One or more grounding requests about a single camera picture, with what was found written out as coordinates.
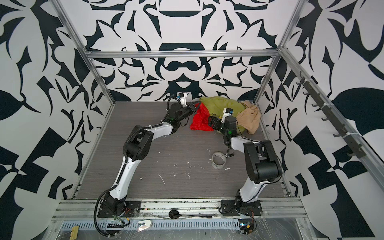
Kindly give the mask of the red cloth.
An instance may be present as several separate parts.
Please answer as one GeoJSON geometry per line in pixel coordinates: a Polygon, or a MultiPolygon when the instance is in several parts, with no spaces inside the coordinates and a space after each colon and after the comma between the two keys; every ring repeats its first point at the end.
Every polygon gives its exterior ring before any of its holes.
{"type": "Polygon", "coordinates": [[[190,125],[192,131],[213,132],[214,129],[209,126],[210,113],[206,106],[201,103],[199,109],[193,117],[193,122],[190,125]]]}

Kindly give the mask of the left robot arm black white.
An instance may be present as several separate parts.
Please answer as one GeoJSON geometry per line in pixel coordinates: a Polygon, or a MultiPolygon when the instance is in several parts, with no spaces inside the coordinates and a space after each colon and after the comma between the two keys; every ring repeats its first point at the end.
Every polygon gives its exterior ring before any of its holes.
{"type": "Polygon", "coordinates": [[[174,134],[181,126],[181,121],[197,112],[200,101],[182,104],[174,103],[168,107],[165,119],[154,126],[134,127],[123,145],[123,161],[113,186],[101,194],[100,206],[110,214],[121,215],[128,188],[139,163],[150,152],[152,141],[174,134]]]}

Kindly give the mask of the clear tape roll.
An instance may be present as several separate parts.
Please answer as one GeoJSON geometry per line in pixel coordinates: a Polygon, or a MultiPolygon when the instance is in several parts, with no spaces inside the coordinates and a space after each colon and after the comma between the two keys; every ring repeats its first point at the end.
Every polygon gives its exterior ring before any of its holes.
{"type": "Polygon", "coordinates": [[[222,152],[214,152],[211,156],[211,162],[214,169],[222,169],[227,162],[227,157],[222,152]]]}

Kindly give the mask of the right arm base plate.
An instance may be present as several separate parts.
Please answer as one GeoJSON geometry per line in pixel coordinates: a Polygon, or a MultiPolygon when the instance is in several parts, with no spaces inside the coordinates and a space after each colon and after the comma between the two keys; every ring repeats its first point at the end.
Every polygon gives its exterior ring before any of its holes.
{"type": "Polygon", "coordinates": [[[240,215],[261,216],[262,211],[260,201],[243,204],[235,200],[221,200],[219,207],[219,213],[226,217],[240,215]]]}

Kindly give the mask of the green printed cloth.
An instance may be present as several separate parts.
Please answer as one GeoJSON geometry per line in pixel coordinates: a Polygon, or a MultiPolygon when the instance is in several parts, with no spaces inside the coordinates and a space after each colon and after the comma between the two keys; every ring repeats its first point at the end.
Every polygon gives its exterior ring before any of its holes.
{"type": "Polygon", "coordinates": [[[233,109],[233,117],[236,117],[245,108],[243,105],[235,100],[226,99],[223,97],[201,97],[201,103],[203,103],[208,109],[210,116],[215,115],[218,118],[223,117],[223,110],[225,108],[233,109]]]}

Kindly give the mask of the beige cloth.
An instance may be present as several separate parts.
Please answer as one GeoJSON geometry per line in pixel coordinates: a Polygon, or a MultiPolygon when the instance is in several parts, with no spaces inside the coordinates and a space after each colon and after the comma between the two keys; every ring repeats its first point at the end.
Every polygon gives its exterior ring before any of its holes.
{"type": "Polygon", "coordinates": [[[245,130],[250,135],[254,135],[260,126],[261,112],[259,108],[249,100],[240,102],[245,108],[236,118],[241,133],[245,130]]]}

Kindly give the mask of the black round knob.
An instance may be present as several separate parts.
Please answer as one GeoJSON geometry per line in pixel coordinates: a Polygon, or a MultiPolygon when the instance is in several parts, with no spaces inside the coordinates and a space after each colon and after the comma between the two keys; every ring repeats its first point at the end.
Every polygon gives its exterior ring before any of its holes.
{"type": "Polygon", "coordinates": [[[176,219],[178,219],[180,216],[181,216],[181,214],[180,214],[179,211],[177,211],[177,210],[170,210],[170,211],[169,211],[169,218],[172,219],[172,220],[176,220],[176,219]]]}

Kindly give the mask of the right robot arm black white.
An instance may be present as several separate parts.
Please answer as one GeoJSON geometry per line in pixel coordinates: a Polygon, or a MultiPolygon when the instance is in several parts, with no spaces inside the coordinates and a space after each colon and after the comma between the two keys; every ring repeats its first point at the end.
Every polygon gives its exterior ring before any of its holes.
{"type": "Polygon", "coordinates": [[[223,134],[224,144],[229,151],[233,150],[244,154],[248,178],[236,196],[238,205],[257,201],[267,185],[281,180],[282,164],[271,141],[256,141],[241,136],[238,133],[237,119],[232,116],[224,119],[209,117],[209,126],[223,134]]]}

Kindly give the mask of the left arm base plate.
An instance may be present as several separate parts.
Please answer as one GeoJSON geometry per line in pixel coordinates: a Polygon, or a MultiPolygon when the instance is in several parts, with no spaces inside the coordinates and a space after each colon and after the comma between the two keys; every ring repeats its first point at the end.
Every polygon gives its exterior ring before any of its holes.
{"type": "Polygon", "coordinates": [[[113,216],[121,218],[133,217],[140,213],[141,201],[125,201],[118,202],[117,204],[108,203],[102,201],[99,211],[97,213],[98,218],[112,218],[113,216]]]}

